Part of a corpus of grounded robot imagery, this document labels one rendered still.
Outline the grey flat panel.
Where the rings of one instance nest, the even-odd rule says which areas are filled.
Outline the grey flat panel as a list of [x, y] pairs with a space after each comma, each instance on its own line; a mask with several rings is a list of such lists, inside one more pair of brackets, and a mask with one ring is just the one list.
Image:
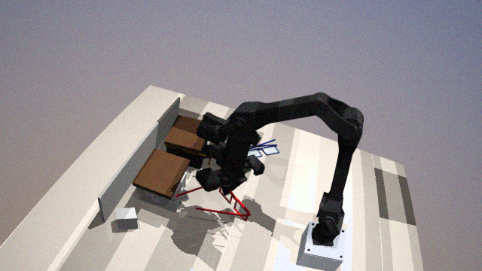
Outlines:
[[159, 120], [143, 137], [143, 140], [137, 144], [132, 153], [127, 157], [120, 166], [108, 184], [98, 195], [98, 203], [101, 213], [102, 222], [106, 222], [110, 214], [114, 211], [123, 195], [133, 183], [145, 161], [152, 151], [160, 145], [166, 135], [172, 128], [175, 119], [178, 116], [180, 105], [180, 97], [174, 101], [166, 112], [164, 112]]

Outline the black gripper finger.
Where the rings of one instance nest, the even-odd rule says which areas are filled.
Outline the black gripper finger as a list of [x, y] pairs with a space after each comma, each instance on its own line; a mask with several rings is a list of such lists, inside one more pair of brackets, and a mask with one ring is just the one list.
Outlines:
[[225, 184], [225, 185], [221, 184], [221, 186], [222, 186], [223, 194], [226, 196], [229, 190], [232, 188], [233, 183], [230, 182], [229, 184]]
[[237, 177], [232, 178], [231, 182], [233, 183], [233, 186], [230, 190], [233, 191], [235, 188], [238, 188], [245, 181], [247, 181], [247, 177], [245, 176], [241, 178], [237, 178]]

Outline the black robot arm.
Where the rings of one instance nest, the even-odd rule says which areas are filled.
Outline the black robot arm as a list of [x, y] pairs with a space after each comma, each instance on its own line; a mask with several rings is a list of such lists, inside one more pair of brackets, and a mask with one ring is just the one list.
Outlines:
[[[197, 136], [215, 144], [206, 145], [206, 156], [214, 158], [220, 166], [224, 156], [221, 149], [225, 148], [235, 158], [246, 157], [250, 145], [256, 146], [261, 140], [256, 131], [261, 127], [314, 115], [338, 134], [339, 152], [331, 189], [322, 195], [316, 216], [319, 223], [312, 231], [313, 245], [332, 247], [345, 216], [343, 192], [352, 155], [363, 133], [364, 115], [357, 108], [319, 92], [272, 103], [243, 102], [226, 120], [207, 111], [197, 128]], [[227, 143], [224, 143], [226, 139]]]

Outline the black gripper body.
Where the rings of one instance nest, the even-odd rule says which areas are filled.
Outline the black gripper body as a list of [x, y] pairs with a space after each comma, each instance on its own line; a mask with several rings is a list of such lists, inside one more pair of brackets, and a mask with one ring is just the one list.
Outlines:
[[221, 184], [229, 184], [234, 177], [241, 178], [251, 169], [254, 175], [264, 174], [264, 164], [253, 154], [243, 158], [230, 156], [225, 148], [221, 149], [223, 160], [220, 169], [213, 171], [211, 167], [197, 171], [196, 179], [206, 192], [217, 190]]

